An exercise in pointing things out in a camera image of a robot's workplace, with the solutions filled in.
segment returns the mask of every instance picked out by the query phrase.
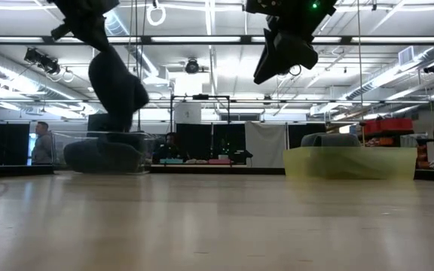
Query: man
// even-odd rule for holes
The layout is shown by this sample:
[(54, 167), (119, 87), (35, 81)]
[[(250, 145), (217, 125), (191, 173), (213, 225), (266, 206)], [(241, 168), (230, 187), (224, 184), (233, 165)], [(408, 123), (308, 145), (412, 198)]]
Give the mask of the man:
[(169, 132), (165, 136), (165, 144), (161, 145), (154, 154), (154, 163), (159, 163), (160, 159), (187, 159), (188, 155), (179, 150), (176, 145), (176, 134)]
[(48, 132), (48, 123), (39, 121), (35, 133), (38, 136), (31, 153), (33, 165), (50, 165), (53, 162), (53, 139)]

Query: black curtain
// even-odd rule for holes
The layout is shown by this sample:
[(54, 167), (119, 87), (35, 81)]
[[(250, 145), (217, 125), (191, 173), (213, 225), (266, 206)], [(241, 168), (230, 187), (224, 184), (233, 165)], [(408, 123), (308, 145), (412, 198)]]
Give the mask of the black curtain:
[(289, 148), (301, 147), (304, 136), (317, 132), (326, 132), (324, 124), (289, 125)]
[(191, 159), (208, 160), (212, 127), (204, 124), (180, 124), (176, 126), (176, 144)]
[(0, 163), (26, 165), (28, 161), (29, 124), (0, 124)]
[(243, 151), (246, 149), (246, 126), (244, 124), (216, 124), (212, 138), (213, 156), (217, 158), (222, 144), (229, 143), (231, 151)]

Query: black fabric object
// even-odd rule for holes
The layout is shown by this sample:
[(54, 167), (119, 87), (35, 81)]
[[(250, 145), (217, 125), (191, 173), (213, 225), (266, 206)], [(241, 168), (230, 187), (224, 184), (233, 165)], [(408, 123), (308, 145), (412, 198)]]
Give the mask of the black fabric object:
[(304, 136), (326, 132), (324, 124), (305, 124), (305, 125), (289, 125), (289, 148), (301, 147), (301, 140)]
[(177, 123), (176, 132), (176, 145), (180, 153), (188, 154), (191, 159), (210, 158), (210, 144), (212, 144), (210, 125)]
[(0, 124), (0, 161), (6, 166), (26, 165), (29, 124)]
[(352, 134), (328, 134), (318, 132), (305, 135), (301, 140), (301, 147), (359, 147), (358, 137)]
[(107, 134), (65, 146), (66, 164), (76, 172), (136, 172), (144, 159), (145, 146), (139, 135)]
[(100, 137), (104, 135), (100, 132), (115, 132), (121, 131), (122, 128), (118, 127), (118, 123), (112, 123), (109, 114), (92, 114), (88, 116), (87, 137)]
[(113, 47), (95, 56), (88, 68), (88, 76), (108, 112), (109, 131), (130, 131), (133, 113), (148, 103), (148, 94), (140, 79), (130, 74)]
[(244, 124), (216, 124), (212, 137), (213, 158), (221, 154), (222, 142), (229, 143), (230, 152), (246, 150), (246, 126)]

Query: cable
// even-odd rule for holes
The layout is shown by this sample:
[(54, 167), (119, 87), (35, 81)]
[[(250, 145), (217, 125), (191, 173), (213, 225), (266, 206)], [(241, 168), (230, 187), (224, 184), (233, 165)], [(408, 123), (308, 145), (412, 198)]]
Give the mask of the cable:
[[(132, 28), (133, 28), (133, 9), (130, 9), (130, 33), (128, 35), (128, 47), (132, 46)], [(130, 69), (130, 52), (128, 51), (127, 54), (127, 69)]]
[[(358, 1), (358, 55), (359, 55), (359, 88), (361, 93), (361, 108), (364, 108), (363, 105), (363, 99), (362, 99), (362, 57), (361, 57), (361, 16), (359, 15), (360, 9), (359, 9), (359, 0)], [(365, 117), (364, 115), (361, 116), (362, 121), (364, 121)], [(362, 134), (362, 145), (366, 146), (365, 142), (365, 130), (362, 128), (361, 130)]]
[[(137, 12), (136, 6), (135, 6), (135, 33), (136, 33), (135, 37), (138, 39), (138, 23), (139, 23), (139, 21), (138, 21), (138, 17), (137, 17), (138, 12)], [(143, 17), (144, 17), (144, 19), (143, 19), (143, 26), (142, 26), (142, 36), (145, 35), (145, 21), (146, 21), (145, 17), (146, 17), (146, 15), (147, 15), (147, 10), (144, 9), (143, 10)], [(142, 72), (143, 72), (142, 65), (143, 65), (143, 43), (142, 43), (142, 45), (140, 45), (140, 71), (139, 71), (139, 78), (140, 79), (142, 78)], [(138, 131), (141, 131), (142, 130), (142, 121), (141, 121), (141, 118), (140, 118), (141, 117), (141, 115), (140, 115), (140, 109), (139, 109), (139, 113), (138, 114), (139, 114), (139, 119), (138, 119), (137, 129), (138, 129)]]

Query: robotic arm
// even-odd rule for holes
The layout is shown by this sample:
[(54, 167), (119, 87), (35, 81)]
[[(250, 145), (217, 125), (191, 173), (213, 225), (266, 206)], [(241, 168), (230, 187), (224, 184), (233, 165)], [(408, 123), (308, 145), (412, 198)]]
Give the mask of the robotic arm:
[(148, 103), (141, 81), (132, 75), (105, 33), (103, 14), (118, 0), (47, 0), (65, 15), (64, 24), (51, 31), (55, 41), (72, 32), (100, 53), (91, 61), (88, 76), (98, 99), (109, 115), (109, 132), (128, 132), (135, 111)]
[(84, 43), (104, 52), (110, 48), (103, 14), (117, 7), (118, 0), (47, 0), (65, 15), (64, 24), (51, 31), (55, 41), (72, 32)]

